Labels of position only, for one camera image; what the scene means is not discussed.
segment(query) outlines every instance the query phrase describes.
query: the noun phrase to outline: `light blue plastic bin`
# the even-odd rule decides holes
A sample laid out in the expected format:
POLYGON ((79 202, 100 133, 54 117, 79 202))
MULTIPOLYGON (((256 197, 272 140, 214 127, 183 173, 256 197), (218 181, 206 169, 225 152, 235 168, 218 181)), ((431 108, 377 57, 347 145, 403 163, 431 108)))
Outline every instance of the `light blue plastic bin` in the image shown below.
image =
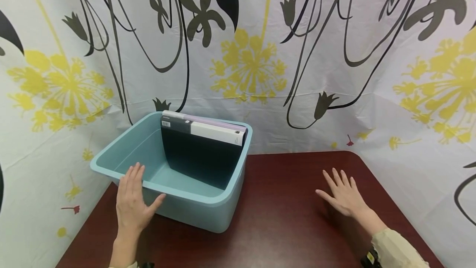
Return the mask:
POLYGON ((172 170, 167 163, 160 131, 162 112, 153 112, 130 127, 91 161, 91 169, 109 176, 116 184, 129 166, 146 166, 143 195, 150 205, 160 193, 167 198, 157 214, 214 233, 223 233, 230 225, 245 175, 245 161, 253 129, 246 123, 222 120, 248 128, 243 152, 225 190, 172 170))

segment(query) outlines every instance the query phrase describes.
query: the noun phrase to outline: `purple book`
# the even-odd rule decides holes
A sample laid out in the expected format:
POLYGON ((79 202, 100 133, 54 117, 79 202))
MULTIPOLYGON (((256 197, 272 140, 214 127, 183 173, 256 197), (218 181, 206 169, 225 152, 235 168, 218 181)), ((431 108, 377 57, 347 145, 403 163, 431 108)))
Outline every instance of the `purple book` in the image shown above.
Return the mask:
POLYGON ((242 131, 242 132, 245 132, 247 130, 246 127, 239 126, 237 124, 226 123, 226 122, 222 122, 222 121, 218 121, 218 120, 211 120, 209 118, 187 115, 187 114, 182 114, 182 113, 174 112, 174 111, 164 110, 162 112, 162 115, 169 116, 169 117, 174 117, 174 118, 181 118, 183 120, 191 120, 191 121, 206 123, 206 124, 210 124, 210 125, 213 125, 213 126, 216 126, 216 127, 230 128, 230 129, 234 129, 234 130, 238 130, 238 131, 242 131))

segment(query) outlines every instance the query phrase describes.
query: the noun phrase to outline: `right hand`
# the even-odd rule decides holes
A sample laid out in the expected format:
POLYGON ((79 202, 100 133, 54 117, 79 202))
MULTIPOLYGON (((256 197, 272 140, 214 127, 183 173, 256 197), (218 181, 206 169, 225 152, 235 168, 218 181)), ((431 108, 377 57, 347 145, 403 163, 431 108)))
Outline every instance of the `right hand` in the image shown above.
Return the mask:
POLYGON ((319 189, 316 190, 316 193, 329 202, 337 211, 345 216, 355 217, 357 213, 370 209, 358 192, 353 177, 351 177, 349 181, 345 172, 341 170, 341 178, 335 168, 332 168, 335 181, 332 180, 326 171, 322 171, 322 173, 329 184, 333 197, 319 189))

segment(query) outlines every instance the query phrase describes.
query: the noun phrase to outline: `sleeve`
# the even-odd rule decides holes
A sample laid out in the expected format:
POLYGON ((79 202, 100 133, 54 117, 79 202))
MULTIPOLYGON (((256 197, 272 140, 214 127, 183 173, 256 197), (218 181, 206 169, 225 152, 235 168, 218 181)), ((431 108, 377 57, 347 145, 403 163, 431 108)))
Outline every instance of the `sleeve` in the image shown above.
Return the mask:
POLYGON ((394 230, 387 228, 375 234, 372 245, 383 268, 429 268, 416 249, 394 230))
POLYGON ((134 262, 134 264, 130 265, 128 268, 138 268, 137 262, 134 262))

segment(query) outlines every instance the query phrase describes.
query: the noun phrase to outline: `shower curtain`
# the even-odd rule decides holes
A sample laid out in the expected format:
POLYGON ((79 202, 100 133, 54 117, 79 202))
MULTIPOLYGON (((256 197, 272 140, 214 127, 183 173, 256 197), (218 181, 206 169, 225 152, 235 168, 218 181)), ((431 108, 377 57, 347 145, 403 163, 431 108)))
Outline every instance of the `shower curtain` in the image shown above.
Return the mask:
POLYGON ((0 266, 54 267, 94 155, 172 110, 247 122, 253 154, 353 151, 473 267, 475 24, 476 0, 0 0, 0 266))

